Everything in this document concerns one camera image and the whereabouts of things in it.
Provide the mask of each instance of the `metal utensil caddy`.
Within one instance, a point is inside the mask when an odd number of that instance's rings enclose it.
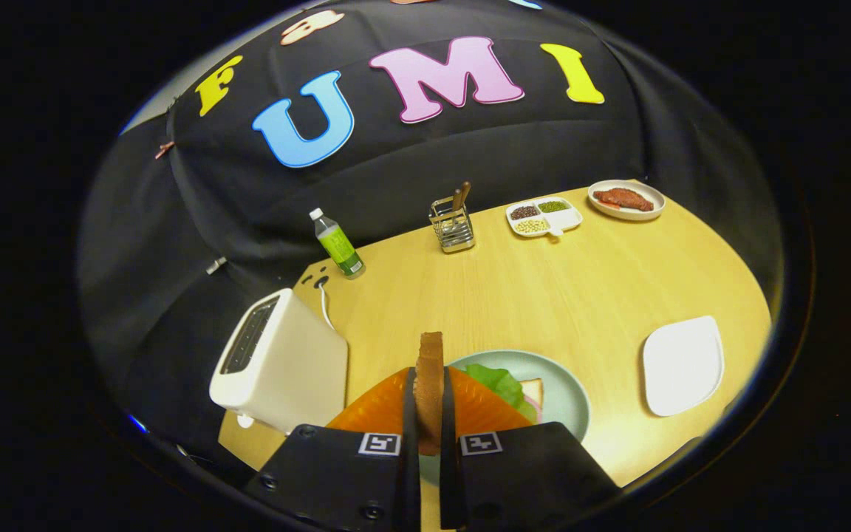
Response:
[[[462,208],[453,210],[453,198],[449,196],[432,202],[428,216],[442,251],[446,253],[455,253],[475,245],[475,231],[468,209],[462,203]]]

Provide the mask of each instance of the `green drink bottle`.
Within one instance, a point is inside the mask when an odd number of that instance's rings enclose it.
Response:
[[[321,209],[310,211],[310,219],[314,221],[314,235],[321,240],[321,245],[327,250],[331,259],[337,263],[348,279],[356,279],[363,275],[366,264],[360,260],[357,250],[351,245],[350,240],[344,235],[337,222],[324,216]]]

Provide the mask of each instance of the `white toaster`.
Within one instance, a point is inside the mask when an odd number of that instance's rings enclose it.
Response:
[[[239,415],[290,434],[327,425],[344,410],[347,341],[289,287],[242,316],[209,383],[209,397]]]

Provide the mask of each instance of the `pink letter m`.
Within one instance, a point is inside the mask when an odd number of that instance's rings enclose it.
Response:
[[[389,74],[406,105],[399,119],[413,124],[442,112],[442,104],[429,100],[422,85],[456,107],[465,105],[469,75],[477,87],[472,94],[475,101],[503,103],[524,97],[524,90],[510,81],[494,57],[492,44],[487,37],[459,37],[448,45],[445,64],[411,48],[398,48],[372,58],[369,66],[382,68]]]

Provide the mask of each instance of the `light green plate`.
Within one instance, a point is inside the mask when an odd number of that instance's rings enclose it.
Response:
[[[449,366],[462,371],[469,364],[503,367],[518,381],[531,378],[544,380],[543,421],[560,421],[570,434],[584,440],[590,422],[590,401],[584,385],[567,368],[555,361],[514,349],[482,351],[453,361]],[[439,484],[439,457],[419,456],[419,474],[431,484]]]

